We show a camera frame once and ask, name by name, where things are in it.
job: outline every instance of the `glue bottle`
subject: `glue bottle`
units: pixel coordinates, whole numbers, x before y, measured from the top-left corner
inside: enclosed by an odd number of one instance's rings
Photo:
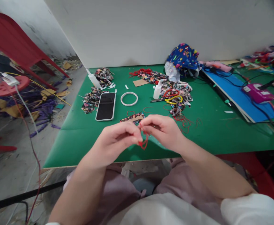
[[[154,99],[160,98],[161,88],[162,88],[162,86],[161,86],[161,83],[160,83],[160,81],[159,81],[159,83],[158,83],[158,85],[155,87],[155,91],[154,91],[154,93],[153,93],[153,98],[154,98]]]
[[[88,77],[91,80],[91,82],[93,83],[93,85],[96,88],[100,88],[101,85],[100,85],[99,81],[96,79],[96,77],[94,76],[94,74],[90,73],[90,71],[87,68],[86,68],[86,70],[87,70],[87,73],[88,73]]]

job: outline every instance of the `scissors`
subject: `scissors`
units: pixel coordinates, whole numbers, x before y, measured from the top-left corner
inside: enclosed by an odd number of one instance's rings
[[[168,92],[170,91],[176,91],[177,93],[176,94],[172,94],[172,95],[167,95]],[[175,99],[175,98],[180,98],[180,101],[179,102],[182,102],[183,101],[183,98],[182,96],[179,95],[179,91],[176,90],[176,89],[170,89],[168,91],[165,92],[165,94],[163,95],[162,98],[159,98],[159,99],[156,99],[156,100],[151,100],[150,102],[160,102],[160,101],[165,101],[166,103],[168,104],[172,104],[172,105],[176,105],[177,103],[175,102],[171,102],[171,100]]]

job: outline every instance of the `hand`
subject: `hand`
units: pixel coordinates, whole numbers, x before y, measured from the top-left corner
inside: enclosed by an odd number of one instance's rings
[[[140,129],[132,122],[105,127],[80,164],[93,169],[106,167],[126,148],[142,141]]]
[[[154,136],[164,147],[179,154],[182,153],[185,147],[183,142],[187,139],[172,118],[161,115],[149,115],[140,124],[144,131]]]

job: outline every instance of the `white wall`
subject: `white wall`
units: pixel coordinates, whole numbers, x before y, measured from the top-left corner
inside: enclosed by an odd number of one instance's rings
[[[164,63],[179,43],[200,60],[274,43],[274,0],[44,0],[85,67]]]
[[[57,58],[75,55],[43,0],[0,0],[0,12],[14,19],[45,54]]]

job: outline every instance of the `smartphone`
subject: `smartphone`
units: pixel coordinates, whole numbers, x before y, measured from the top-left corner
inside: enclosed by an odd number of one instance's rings
[[[102,93],[100,95],[96,121],[106,121],[114,119],[116,93]]]

